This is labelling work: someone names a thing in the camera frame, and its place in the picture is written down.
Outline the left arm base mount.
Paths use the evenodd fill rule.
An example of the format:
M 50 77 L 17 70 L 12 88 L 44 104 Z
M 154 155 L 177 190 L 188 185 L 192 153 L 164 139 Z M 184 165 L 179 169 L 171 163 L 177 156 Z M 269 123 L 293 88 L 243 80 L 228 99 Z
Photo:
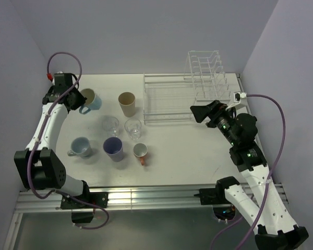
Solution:
M 105 210 L 108 201 L 108 192 L 90 192 L 87 190 L 79 196 L 70 196 L 63 192 L 57 191 L 62 195 L 60 209 L 71 210 L 71 221 L 73 226 L 85 230 L 99 229 L 105 226 L 109 221 L 109 213 Z M 85 224 L 90 223 L 94 218 L 95 210 L 102 210 L 106 215 L 106 220 L 99 226 L 87 227 Z

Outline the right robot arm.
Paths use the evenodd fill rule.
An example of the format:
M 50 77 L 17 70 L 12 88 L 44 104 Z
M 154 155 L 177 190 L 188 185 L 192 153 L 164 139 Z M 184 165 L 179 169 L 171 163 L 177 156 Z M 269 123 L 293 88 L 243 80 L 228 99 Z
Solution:
M 233 116 L 231 109 L 220 101 L 205 106 L 191 106 L 197 123 L 206 118 L 208 128 L 218 128 L 230 143 L 230 157 L 249 185 L 253 198 L 248 197 L 234 177 L 217 181 L 215 196 L 221 203 L 230 202 L 251 226 L 258 249 L 296 249 L 309 235 L 287 211 L 271 180 L 270 168 L 255 141 L 256 117 L 241 113 Z

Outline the clear glass left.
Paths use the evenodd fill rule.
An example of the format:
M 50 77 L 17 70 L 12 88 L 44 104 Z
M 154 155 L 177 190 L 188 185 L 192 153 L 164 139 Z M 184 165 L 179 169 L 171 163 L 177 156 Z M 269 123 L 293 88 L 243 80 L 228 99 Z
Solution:
M 113 116 L 105 116 L 102 120 L 102 128 L 109 137 L 119 136 L 119 120 Z

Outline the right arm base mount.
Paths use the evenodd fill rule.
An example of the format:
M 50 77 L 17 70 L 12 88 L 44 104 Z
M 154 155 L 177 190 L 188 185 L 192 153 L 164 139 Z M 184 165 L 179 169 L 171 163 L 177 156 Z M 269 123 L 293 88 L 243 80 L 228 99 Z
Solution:
M 233 204 L 224 198 L 217 188 L 199 189 L 194 197 L 200 200 L 203 206 L 212 206 L 213 216 L 218 222 L 227 224 L 236 219 L 237 210 Z

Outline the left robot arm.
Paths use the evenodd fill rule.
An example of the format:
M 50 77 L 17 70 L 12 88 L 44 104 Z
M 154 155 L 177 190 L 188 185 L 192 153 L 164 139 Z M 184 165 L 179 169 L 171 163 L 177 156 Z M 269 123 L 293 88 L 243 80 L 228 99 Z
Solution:
M 35 134 L 24 150 L 14 154 L 23 186 L 39 199 L 46 199 L 52 193 L 60 194 L 70 209 L 105 208 L 104 194 L 90 192 L 86 181 L 69 176 L 55 152 L 69 112 L 87 101 L 78 90 L 79 77 L 63 72 L 47 76 L 52 86 L 42 99 L 42 115 Z

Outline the clear glass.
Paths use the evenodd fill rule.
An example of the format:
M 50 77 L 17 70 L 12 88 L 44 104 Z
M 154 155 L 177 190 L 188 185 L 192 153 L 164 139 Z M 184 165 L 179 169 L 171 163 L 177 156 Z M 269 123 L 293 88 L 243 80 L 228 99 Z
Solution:
M 137 140 L 141 137 L 141 122 L 136 118 L 128 119 L 125 124 L 124 128 L 128 134 L 128 136 L 132 140 Z
M 109 137 L 119 136 L 119 120 L 113 116 L 105 116 L 102 120 L 102 128 Z

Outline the light blue faceted mug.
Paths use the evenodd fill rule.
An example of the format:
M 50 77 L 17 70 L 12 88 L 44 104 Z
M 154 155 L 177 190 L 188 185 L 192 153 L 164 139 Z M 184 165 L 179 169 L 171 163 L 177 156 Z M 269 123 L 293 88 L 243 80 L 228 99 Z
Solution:
M 83 89 L 81 91 L 83 97 L 86 98 L 85 103 L 79 108 L 79 113 L 87 114 L 92 110 L 99 110 L 102 106 L 102 101 L 98 94 L 92 89 Z

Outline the pale blue teacup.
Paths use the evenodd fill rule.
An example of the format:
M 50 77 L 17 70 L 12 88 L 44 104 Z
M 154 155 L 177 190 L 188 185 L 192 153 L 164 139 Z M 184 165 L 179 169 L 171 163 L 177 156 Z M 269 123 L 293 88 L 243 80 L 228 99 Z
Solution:
M 70 150 L 67 152 L 68 156 L 78 156 L 80 158 L 87 158 L 92 155 L 92 148 L 90 141 L 86 137 L 78 137 L 74 139 L 70 145 Z

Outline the clear acrylic plate holder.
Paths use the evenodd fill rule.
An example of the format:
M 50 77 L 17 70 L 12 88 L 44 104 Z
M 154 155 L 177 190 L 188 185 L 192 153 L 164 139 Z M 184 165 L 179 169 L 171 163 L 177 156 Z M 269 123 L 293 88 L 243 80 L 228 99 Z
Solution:
M 219 51 L 189 51 L 184 80 L 192 82 L 198 102 L 230 100 L 229 84 Z

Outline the clear glass right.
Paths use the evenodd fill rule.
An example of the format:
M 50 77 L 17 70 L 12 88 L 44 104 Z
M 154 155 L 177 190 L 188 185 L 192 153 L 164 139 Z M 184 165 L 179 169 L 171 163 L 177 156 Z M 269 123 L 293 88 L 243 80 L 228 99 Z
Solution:
M 128 119 L 125 124 L 124 128 L 128 134 L 128 136 L 132 140 L 137 140 L 141 137 L 141 122 L 136 118 Z

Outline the orange espresso cup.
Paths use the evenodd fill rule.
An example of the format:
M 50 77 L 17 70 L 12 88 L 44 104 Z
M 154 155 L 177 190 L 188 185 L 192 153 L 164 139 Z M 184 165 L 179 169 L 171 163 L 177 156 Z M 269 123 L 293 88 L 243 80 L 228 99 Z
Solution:
M 143 143 L 137 143 L 133 148 L 133 154 L 139 159 L 142 166 L 145 163 L 145 156 L 148 153 L 148 147 Z

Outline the beige tall tumbler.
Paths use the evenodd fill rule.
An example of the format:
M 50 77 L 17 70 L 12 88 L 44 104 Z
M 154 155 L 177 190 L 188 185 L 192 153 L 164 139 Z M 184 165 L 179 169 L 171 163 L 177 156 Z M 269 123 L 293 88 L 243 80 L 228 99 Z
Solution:
M 118 102 L 126 117 L 132 117 L 135 114 L 135 101 L 136 98 L 131 92 L 124 92 L 119 95 Z

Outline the purple tumbler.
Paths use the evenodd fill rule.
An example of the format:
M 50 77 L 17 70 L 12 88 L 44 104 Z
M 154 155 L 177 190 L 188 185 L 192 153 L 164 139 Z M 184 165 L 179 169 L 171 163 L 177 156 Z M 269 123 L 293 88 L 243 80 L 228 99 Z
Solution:
M 120 162 L 124 158 L 123 143 L 117 137 L 110 137 L 103 143 L 103 150 L 114 162 Z

